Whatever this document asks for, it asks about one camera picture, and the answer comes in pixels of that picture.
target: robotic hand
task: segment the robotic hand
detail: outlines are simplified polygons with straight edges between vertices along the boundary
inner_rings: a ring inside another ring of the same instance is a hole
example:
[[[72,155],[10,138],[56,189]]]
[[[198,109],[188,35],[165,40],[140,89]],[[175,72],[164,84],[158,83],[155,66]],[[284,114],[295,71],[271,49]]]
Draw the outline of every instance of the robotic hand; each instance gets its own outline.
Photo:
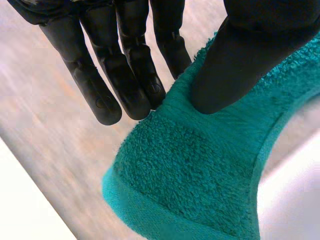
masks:
[[[144,36],[148,0],[8,1],[28,22],[40,25],[100,123],[118,122],[122,111],[93,64],[80,22],[126,113],[141,120],[161,104],[166,93]],[[157,44],[176,79],[191,63],[179,35],[185,0],[150,3]],[[227,18],[191,89],[190,100],[203,114],[242,98],[320,31],[320,0],[224,0],[224,5]]]
[[[29,23],[40,26],[100,123],[117,123],[122,110],[93,63],[81,24],[130,118],[144,119],[162,103],[166,92],[145,39],[149,0],[8,1]],[[191,63],[179,34],[185,0],[150,2],[157,45],[176,79]]]

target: white surface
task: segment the white surface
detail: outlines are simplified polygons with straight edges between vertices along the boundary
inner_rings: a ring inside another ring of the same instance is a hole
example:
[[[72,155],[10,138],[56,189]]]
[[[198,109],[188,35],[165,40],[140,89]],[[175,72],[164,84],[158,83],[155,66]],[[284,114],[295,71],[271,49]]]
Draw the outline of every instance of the white surface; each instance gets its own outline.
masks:
[[[0,138],[0,239],[75,240]]]
[[[320,239],[320,131],[262,182],[258,216],[262,240]]]

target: black robotic finger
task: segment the black robotic finger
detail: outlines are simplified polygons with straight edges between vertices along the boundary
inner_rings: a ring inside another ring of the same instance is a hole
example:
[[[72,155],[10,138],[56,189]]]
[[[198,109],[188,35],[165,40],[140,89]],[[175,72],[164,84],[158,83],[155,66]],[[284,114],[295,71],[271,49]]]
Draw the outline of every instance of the black robotic finger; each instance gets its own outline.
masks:
[[[192,105],[203,114],[213,114],[233,104],[319,30],[320,18],[283,34],[240,29],[227,18],[193,81]]]
[[[166,91],[157,74],[146,45],[146,21],[149,13],[148,0],[116,0],[119,35],[124,54],[155,110],[166,96]]]
[[[185,0],[150,0],[156,43],[174,79],[191,64],[185,40],[179,29],[183,22]]]
[[[60,53],[97,120],[104,125],[117,123],[122,116],[121,107],[90,57],[79,18],[59,17],[40,28]]]
[[[115,6],[111,1],[91,6],[80,14],[80,20],[124,110],[134,120],[144,119],[150,102],[121,53]]]

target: white object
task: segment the white object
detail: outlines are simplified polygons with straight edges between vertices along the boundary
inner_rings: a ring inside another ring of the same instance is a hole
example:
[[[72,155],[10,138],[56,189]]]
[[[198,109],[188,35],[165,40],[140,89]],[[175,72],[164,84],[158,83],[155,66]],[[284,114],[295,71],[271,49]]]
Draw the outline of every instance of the white object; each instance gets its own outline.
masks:
[[[0,239],[76,239],[1,138]]]

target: teal towel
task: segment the teal towel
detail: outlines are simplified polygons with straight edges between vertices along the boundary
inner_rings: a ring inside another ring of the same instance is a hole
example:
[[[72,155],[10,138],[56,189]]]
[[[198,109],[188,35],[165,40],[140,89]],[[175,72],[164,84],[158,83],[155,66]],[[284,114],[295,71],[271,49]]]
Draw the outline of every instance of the teal towel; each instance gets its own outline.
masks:
[[[150,240],[260,239],[257,191],[266,160],[293,113],[320,93],[318,34],[245,97],[201,114],[190,89],[213,40],[128,135],[103,178],[106,202]]]

